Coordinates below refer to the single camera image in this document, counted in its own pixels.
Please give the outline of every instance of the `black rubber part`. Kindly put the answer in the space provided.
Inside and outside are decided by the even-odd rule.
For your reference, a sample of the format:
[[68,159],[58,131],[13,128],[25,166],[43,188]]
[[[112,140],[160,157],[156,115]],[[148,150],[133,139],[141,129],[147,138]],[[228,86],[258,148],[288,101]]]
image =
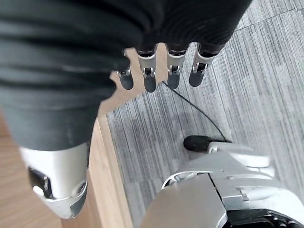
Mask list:
[[160,29],[152,30],[143,44],[199,42],[201,51],[217,54],[231,38],[252,0],[164,0]]
[[129,75],[126,75],[125,72],[122,73],[122,76],[119,77],[120,82],[123,86],[124,89],[126,90],[130,90],[133,88],[134,86],[134,81],[133,81],[133,77],[132,77],[132,73],[130,72]]
[[180,75],[176,72],[172,72],[171,75],[168,74],[168,87],[170,89],[176,89],[180,84]]
[[156,89],[156,78],[148,76],[147,78],[143,79],[144,87],[147,92],[153,93]]
[[192,70],[189,76],[189,83],[192,87],[198,87],[203,81],[203,78],[204,75],[202,75],[200,71],[197,71],[195,74]]
[[194,152],[206,152],[210,142],[214,140],[207,136],[190,135],[184,139],[184,147],[188,151]]

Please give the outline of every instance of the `wooden baseboard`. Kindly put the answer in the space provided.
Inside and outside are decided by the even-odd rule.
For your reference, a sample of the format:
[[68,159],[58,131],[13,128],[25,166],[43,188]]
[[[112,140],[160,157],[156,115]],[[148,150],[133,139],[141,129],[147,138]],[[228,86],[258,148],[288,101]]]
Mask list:
[[133,228],[106,115],[97,118],[91,141],[89,189],[80,214],[62,228]]

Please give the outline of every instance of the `metal joint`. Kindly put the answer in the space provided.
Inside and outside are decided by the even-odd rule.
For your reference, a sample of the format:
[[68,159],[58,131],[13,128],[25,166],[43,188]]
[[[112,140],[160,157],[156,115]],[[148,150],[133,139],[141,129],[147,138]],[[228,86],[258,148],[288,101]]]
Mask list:
[[156,53],[149,57],[138,55],[139,65],[144,78],[155,77]]
[[212,61],[214,60],[215,56],[212,57],[203,57],[199,53],[200,46],[197,45],[196,53],[194,55],[193,59],[193,73],[197,73],[198,71],[201,72],[201,74],[205,74],[209,66],[211,65]]
[[181,69],[183,67],[185,60],[184,55],[172,55],[167,50],[167,69],[169,75],[172,75],[172,72],[175,72],[177,75],[181,73]]

